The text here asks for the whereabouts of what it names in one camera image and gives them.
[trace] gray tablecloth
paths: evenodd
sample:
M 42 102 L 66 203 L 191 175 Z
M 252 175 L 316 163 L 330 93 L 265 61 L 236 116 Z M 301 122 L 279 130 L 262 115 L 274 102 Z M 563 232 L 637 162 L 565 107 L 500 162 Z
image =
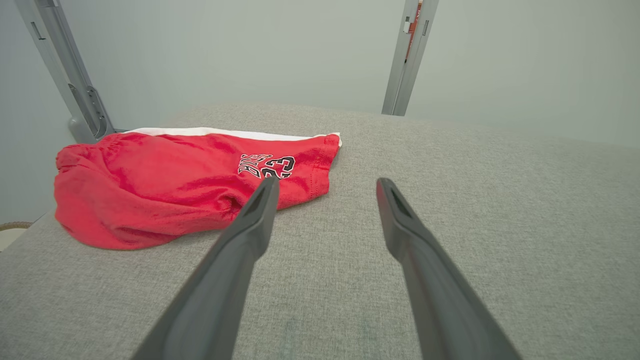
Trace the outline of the gray tablecloth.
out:
M 640 357 L 640 151 L 272 105 L 172 127 L 340 131 L 328 195 L 280 211 L 236 359 L 418 359 L 374 184 L 393 179 L 526 359 Z M 100 250 L 47 214 L 0 253 L 0 359 L 127 359 L 214 243 Z

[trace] red garment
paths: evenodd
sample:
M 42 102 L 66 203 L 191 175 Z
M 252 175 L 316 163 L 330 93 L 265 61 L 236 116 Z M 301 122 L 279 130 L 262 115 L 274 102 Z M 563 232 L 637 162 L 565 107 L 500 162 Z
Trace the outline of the red garment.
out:
M 138 129 L 70 145 L 56 162 L 56 219 L 94 247 L 164 244 L 228 226 L 264 177 L 282 179 L 278 209 L 326 194 L 339 146 L 338 134 L 301 138 L 203 127 Z

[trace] white trim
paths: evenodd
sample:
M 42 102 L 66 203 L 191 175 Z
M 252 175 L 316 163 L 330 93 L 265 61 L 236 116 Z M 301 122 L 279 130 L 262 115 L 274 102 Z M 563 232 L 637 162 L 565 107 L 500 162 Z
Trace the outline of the white trim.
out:
M 318 136 L 291 136 L 291 135 L 279 135 L 269 133 L 256 133 L 254 131 L 238 131 L 238 130 L 223 130 L 214 129 L 213 127 L 184 127 L 184 128 L 172 128 L 172 127 L 141 127 L 139 129 L 126 131 L 125 133 L 140 133 L 151 136 L 158 135 L 182 135 L 182 136 L 203 136 L 209 134 L 221 134 L 235 136 L 237 138 L 254 139 L 254 140 L 267 140 L 267 141 L 298 141 L 311 138 L 317 138 Z M 342 146 L 342 138 L 340 133 L 331 133 L 329 135 L 338 135 L 340 139 L 338 146 Z

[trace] white panel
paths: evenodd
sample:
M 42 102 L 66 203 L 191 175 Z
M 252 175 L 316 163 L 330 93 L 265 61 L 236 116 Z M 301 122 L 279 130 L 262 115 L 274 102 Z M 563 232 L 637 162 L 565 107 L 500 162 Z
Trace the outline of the white panel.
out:
M 56 154 L 71 114 L 13 1 L 0 3 L 0 224 L 55 207 Z
M 64 0 L 115 127 L 212 102 L 380 113 L 404 0 Z
M 640 1 L 443 0 L 406 116 L 640 147 Z

